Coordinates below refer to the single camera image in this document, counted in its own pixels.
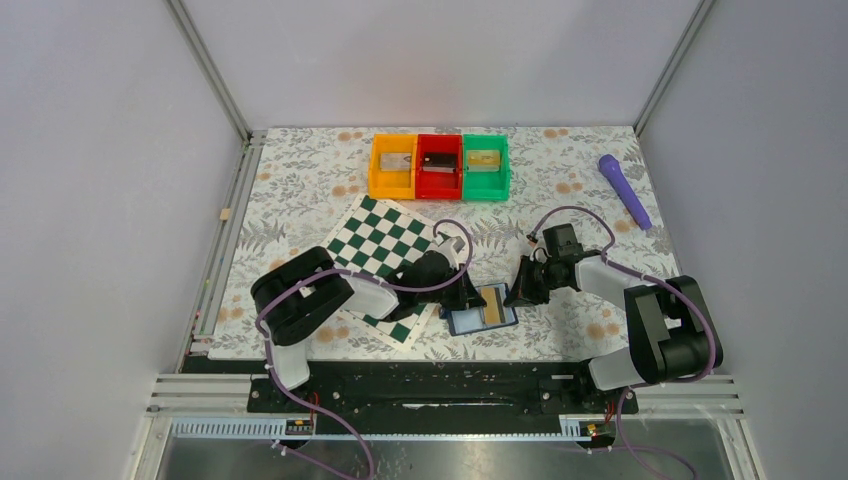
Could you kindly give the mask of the blue leather card holder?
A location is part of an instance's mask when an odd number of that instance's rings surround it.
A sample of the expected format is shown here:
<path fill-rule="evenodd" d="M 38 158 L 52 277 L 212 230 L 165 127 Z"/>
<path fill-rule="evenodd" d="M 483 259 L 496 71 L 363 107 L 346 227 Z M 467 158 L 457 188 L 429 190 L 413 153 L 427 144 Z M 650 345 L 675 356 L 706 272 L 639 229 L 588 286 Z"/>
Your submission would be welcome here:
<path fill-rule="evenodd" d="M 505 307 L 504 301 L 506 299 L 507 294 L 509 293 L 509 289 L 506 283 L 496 283 L 489 284 L 485 286 L 499 286 L 502 295 L 502 305 L 504 307 L 504 312 L 506 313 L 506 323 L 503 325 L 495 326 L 487 328 L 483 325 L 482 319 L 482 308 L 483 307 L 475 307 L 468 310 L 461 311 L 447 311 L 444 309 L 440 310 L 439 317 L 442 320 L 446 321 L 449 333 L 451 336 L 463 336 L 470 335 L 474 333 L 481 333 L 490 330 L 496 330 L 506 327 L 512 327 L 519 324 L 519 318 L 516 313 L 516 310 L 512 307 Z"/>

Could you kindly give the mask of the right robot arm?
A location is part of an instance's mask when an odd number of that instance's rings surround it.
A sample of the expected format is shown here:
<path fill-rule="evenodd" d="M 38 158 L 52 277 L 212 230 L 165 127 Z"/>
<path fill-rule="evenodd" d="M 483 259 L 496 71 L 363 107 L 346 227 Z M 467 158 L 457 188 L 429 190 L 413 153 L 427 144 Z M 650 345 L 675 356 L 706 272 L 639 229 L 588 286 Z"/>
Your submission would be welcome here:
<path fill-rule="evenodd" d="M 545 229 L 543 238 L 543 259 L 521 257 L 505 307 L 543 305 L 552 291 L 571 288 L 625 314 L 627 346 L 580 367 L 577 377 L 589 391 L 690 378 L 722 363 L 720 340 L 693 278 L 659 281 L 627 272 L 605 261 L 601 251 L 585 249 L 570 224 Z"/>

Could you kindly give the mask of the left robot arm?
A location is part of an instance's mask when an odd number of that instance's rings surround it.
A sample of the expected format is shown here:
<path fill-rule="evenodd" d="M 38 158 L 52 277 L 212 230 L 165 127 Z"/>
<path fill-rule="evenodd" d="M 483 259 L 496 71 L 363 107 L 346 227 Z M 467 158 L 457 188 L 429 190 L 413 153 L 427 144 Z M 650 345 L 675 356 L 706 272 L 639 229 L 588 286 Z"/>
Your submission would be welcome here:
<path fill-rule="evenodd" d="M 324 247 L 307 250 L 251 287 L 269 376 L 280 389 L 306 383 L 306 341 L 340 310 L 396 323 L 430 304 L 450 312 L 485 307 L 467 267 L 449 242 L 384 276 L 340 268 Z"/>

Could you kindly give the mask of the black card box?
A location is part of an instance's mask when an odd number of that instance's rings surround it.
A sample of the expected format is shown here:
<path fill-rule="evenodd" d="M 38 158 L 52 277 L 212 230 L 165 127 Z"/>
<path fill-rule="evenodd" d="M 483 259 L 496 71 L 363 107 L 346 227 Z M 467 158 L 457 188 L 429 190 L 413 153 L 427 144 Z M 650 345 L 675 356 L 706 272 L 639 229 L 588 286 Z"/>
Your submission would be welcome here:
<path fill-rule="evenodd" d="M 458 157 L 453 153 L 428 153 L 422 157 L 420 168 L 423 172 L 453 174 L 457 170 Z"/>

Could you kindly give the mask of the silver card box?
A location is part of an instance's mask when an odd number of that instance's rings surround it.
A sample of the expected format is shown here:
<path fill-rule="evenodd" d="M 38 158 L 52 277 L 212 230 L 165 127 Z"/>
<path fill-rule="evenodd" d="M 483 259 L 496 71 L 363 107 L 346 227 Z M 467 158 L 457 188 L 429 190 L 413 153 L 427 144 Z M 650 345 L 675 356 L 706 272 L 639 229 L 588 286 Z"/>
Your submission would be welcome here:
<path fill-rule="evenodd" d="M 378 166 L 385 172 L 402 172 L 412 168 L 412 154 L 407 152 L 382 153 Z"/>

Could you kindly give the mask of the gold card box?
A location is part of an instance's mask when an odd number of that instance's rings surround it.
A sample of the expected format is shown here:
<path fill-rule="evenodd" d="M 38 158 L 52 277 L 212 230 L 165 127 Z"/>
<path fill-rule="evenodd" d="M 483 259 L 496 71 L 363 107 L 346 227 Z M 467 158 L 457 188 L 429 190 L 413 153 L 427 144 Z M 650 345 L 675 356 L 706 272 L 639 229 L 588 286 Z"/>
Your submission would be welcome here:
<path fill-rule="evenodd" d="M 465 152 L 465 167 L 469 172 L 498 172 L 501 165 L 499 150 L 472 149 Z"/>

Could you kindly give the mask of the green white chessboard mat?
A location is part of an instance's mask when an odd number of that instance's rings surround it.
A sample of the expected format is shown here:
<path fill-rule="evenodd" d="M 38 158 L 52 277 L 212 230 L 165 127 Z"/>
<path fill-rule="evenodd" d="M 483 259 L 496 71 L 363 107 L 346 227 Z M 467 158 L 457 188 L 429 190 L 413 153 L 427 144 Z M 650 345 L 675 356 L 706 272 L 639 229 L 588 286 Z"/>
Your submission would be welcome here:
<path fill-rule="evenodd" d="M 321 243 L 335 265 L 371 276 L 385 276 L 399 266 L 411 264 L 444 240 L 467 237 L 452 224 L 434 226 L 434 221 L 397 202 L 377 200 L 361 194 Z M 336 314 L 386 345 L 408 352 L 438 310 L 421 305 L 413 314 L 394 323 L 378 321 L 348 310 Z"/>

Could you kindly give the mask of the red plastic bin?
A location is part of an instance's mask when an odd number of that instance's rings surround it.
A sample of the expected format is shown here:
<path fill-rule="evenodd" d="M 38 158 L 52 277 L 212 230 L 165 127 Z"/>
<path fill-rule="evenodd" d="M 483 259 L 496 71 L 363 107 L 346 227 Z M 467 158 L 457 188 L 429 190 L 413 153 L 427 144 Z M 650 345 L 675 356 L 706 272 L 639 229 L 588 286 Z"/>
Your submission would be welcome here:
<path fill-rule="evenodd" d="M 458 157 L 453 174 L 423 172 L 422 157 L 428 153 L 453 153 Z M 458 134 L 420 134 L 416 153 L 415 198 L 425 200 L 459 200 L 463 188 L 463 141 Z"/>

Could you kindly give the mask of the yellow plastic bin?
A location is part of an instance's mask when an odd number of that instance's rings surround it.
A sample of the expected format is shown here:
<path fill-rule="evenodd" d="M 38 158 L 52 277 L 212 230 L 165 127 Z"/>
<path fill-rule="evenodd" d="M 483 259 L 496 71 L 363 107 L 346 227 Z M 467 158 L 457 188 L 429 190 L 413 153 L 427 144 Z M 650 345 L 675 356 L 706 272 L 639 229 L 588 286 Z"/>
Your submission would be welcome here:
<path fill-rule="evenodd" d="M 415 134 L 376 134 L 373 138 L 368 166 L 368 193 L 375 199 L 412 200 L 415 198 L 415 169 L 418 136 Z M 382 153 L 412 154 L 412 168 L 402 172 L 381 171 Z"/>

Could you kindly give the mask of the purple toy microphone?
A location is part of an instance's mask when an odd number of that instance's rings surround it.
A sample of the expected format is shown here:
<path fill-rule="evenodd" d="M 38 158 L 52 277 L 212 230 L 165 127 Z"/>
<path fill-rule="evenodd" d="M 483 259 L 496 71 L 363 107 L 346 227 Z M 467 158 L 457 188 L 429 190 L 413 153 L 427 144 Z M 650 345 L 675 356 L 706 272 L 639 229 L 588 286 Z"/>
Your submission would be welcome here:
<path fill-rule="evenodd" d="M 643 231 L 650 230 L 653 227 L 650 216 L 625 177 L 619 161 L 613 155 L 605 154 L 598 160 L 598 169 L 639 228 Z"/>

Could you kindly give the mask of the green plastic bin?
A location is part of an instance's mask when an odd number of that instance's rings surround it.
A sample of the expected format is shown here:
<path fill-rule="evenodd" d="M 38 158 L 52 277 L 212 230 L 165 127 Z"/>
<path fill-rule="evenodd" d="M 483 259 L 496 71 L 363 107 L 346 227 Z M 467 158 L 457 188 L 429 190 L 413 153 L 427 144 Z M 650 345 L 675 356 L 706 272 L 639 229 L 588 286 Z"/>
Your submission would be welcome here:
<path fill-rule="evenodd" d="M 466 201 L 505 201 L 509 198 L 512 172 L 508 140 L 505 135 L 463 134 L 463 194 Z M 502 156 L 498 172 L 469 172 L 465 152 L 472 149 L 499 150 Z"/>

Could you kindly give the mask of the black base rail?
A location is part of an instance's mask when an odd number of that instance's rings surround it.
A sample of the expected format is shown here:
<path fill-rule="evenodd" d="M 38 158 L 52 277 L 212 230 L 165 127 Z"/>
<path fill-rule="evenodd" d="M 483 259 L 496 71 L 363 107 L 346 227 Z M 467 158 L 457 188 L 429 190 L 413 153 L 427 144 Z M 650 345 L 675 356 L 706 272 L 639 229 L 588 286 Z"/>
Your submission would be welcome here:
<path fill-rule="evenodd" d="M 252 381 L 250 413 L 307 414 L 310 400 L 360 434 L 548 434 L 559 416 L 605 419 L 621 402 L 617 390 L 588 385 L 588 371 L 572 362 L 343 362 L 312 361 L 310 378 L 286 397 L 267 378 Z"/>

